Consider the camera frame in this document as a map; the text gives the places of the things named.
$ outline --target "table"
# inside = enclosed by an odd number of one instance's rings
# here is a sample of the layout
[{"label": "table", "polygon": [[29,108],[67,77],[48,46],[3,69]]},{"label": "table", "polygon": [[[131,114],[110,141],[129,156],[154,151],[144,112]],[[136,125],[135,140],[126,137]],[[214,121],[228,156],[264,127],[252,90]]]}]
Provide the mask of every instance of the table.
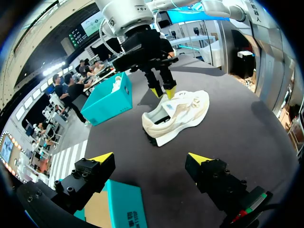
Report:
[{"label": "table", "polygon": [[[184,166],[189,152],[220,158],[248,190],[272,191],[271,203],[283,198],[298,168],[291,141],[275,115],[232,76],[204,62],[179,56],[171,66],[177,91],[205,90],[210,107],[197,127],[187,128],[162,147],[152,146],[143,132],[142,114],[159,100],[142,72],[129,76],[133,109],[90,131],[85,157],[114,152],[111,179],[139,186],[150,228],[218,228],[224,217],[207,194],[200,194]],[[264,212],[259,221],[268,218]]]},{"label": "table", "polygon": [[[212,39],[213,42],[215,42],[215,36],[209,36],[209,39]],[[192,42],[199,41],[199,40],[208,40],[208,36],[206,36],[206,35],[192,36],[191,40],[192,40]],[[170,40],[169,42],[170,42],[170,44],[172,46],[175,46],[175,45],[179,45],[179,44],[184,44],[184,43],[190,42],[190,38],[189,37],[185,37],[185,38],[180,38],[180,39],[174,39],[174,40]]]},{"label": "table", "polygon": [[101,78],[96,78],[90,85],[90,87],[84,89],[84,93],[86,94],[87,92],[89,93],[88,95],[90,95],[90,88],[94,87],[95,85],[99,84],[100,82],[102,82],[106,77],[109,77],[111,74],[115,74],[116,70],[111,70],[109,73],[107,73],[105,76],[101,77]]}]

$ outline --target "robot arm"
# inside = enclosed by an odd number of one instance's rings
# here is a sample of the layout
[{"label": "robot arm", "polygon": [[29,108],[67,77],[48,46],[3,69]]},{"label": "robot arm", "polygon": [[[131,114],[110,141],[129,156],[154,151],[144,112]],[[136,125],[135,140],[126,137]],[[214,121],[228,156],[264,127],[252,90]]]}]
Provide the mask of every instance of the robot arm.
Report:
[{"label": "robot arm", "polygon": [[[143,71],[148,80],[148,87],[157,97],[161,97],[162,88],[151,69],[160,70],[163,87],[171,99],[175,94],[176,81],[168,66],[178,61],[178,58],[167,58],[168,53],[164,51],[164,42],[160,38],[160,33],[150,28],[150,24],[154,22],[152,12],[170,10],[200,1],[154,0],[145,3],[144,0],[95,0],[95,2],[104,16],[101,24],[104,33],[110,37],[125,37],[125,41],[121,43],[125,53],[113,62],[116,71],[123,72],[128,69],[133,72],[138,69]],[[239,21],[245,19],[245,13],[240,7],[227,7],[221,0],[202,1],[202,5],[206,14],[211,16],[231,17]]]}]

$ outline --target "white sneaker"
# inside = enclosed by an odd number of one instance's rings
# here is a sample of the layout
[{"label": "white sneaker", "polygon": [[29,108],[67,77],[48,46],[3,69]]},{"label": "white sneaker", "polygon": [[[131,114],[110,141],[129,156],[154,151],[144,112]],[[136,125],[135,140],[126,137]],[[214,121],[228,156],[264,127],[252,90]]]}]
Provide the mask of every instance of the white sneaker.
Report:
[{"label": "white sneaker", "polygon": [[171,100],[164,95],[156,109],[142,114],[142,126],[151,141],[163,146],[183,129],[199,125],[208,108],[209,95],[203,90],[180,91]]},{"label": "white sneaker", "polygon": [[115,83],[113,83],[113,89],[111,93],[114,93],[115,91],[120,89],[120,84],[122,82],[122,77],[116,76],[115,77]]}]

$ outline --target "cable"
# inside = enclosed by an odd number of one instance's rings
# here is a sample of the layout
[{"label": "cable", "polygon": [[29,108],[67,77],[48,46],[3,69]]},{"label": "cable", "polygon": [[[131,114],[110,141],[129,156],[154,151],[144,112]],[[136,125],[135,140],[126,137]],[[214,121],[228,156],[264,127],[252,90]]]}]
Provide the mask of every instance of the cable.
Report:
[{"label": "cable", "polygon": [[100,26],[99,26],[99,36],[100,36],[100,39],[102,41],[102,43],[106,46],[107,49],[109,49],[109,51],[111,51],[113,54],[115,54],[116,56],[119,56],[119,54],[114,51],[105,41],[104,39],[104,36],[103,36],[103,33],[102,33],[102,30],[103,30],[103,23],[105,22],[105,19],[103,19],[100,23]]}]

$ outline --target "person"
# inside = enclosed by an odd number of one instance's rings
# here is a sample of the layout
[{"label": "person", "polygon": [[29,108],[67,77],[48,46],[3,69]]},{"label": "person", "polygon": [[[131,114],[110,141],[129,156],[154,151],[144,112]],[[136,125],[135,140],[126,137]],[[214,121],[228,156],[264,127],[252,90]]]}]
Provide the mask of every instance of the person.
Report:
[{"label": "person", "polygon": [[37,143],[35,140],[32,141],[32,151],[34,152],[36,150]]},{"label": "person", "polygon": [[[40,133],[40,135],[43,135],[43,134],[45,134],[46,133],[46,131],[47,131],[47,127],[48,127],[48,123],[46,122],[46,121],[44,121],[44,122],[42,122],[42,123],[39,123],[38,124],[38,128],[40,128],[42,131],[41,131],[41,133]],[[46,142],[45,142],[45,144],[44,144],[44,147],[46,147],[46,146],[54,146],[54,148],[56,148],[56,145],[55,145],[55,143],[53,142],[55,139],[56,139],[56,137],[55,137],[55,135],[54,135],[54,131],[53,131],[53,129],[51,129],[49,132],[48,132],[48,134],[47,134],[47,138],[46,138]]]},{"label": "person", "polygon": [[102,70],[105,66],[103,64],[100,64],[99,61],[95,61],[94,62],[94,72],[97,73],[99,72],[100,70]]},{"label": "person", "polygon": [[80,67],[79,67],[79,73],[82,75],[82,76],[86,76],[86,73],[85,73],[85,61],[83,59],[80,60]]},{"label": "person", "polygon": [[86,77],[90,77],[90,76],[94,76],[95,75],[94,72],[91,72],[91,69],[90,69],[89,66],[85,67],[85,73],[86,73]]},{"label": "person", "polygon": [[60,111],[59,106],[58,106],[58,105],[55,105],[55,112],[57,112],[58,115],[60,115],[61,117],[62,117],[62,116],[65,116],[65,117],[68,118],[68,114],[67,114],[65,108],[62,108],[61,111]]},{"label": "person", "polygon": [[92,79],[90,79],[87,84],[84,84],[82,80],[75,83],[72,75],[67,73],[65,76],[65,83],[68,85],[67,93],[69,94],[71,100],[74,101],[83,93],[84,89],[91,86]]},{"label": "person", "polygon": [[76,105],[72,103],[72,99],[70,98],[69,94],[63,93],[63,86],[60,84],[60,81],[61,80],[59,75],[55,74],[53,76],[53,82],[55,83],[55,93],[57,94],[59,99],[65,104],[62,112],[64,112],[67,107],[70,107],[75,111],[77,117],[80,119],[81,122],[83,122],[84,124],[88,124],[84,116],[80,113],[80,110],[76,107]]},{"label": "person", "polygon": [[167,39],[161,38],[161,50],[168,55],[167,58],[173,58],[175,56],[174,50]]}]

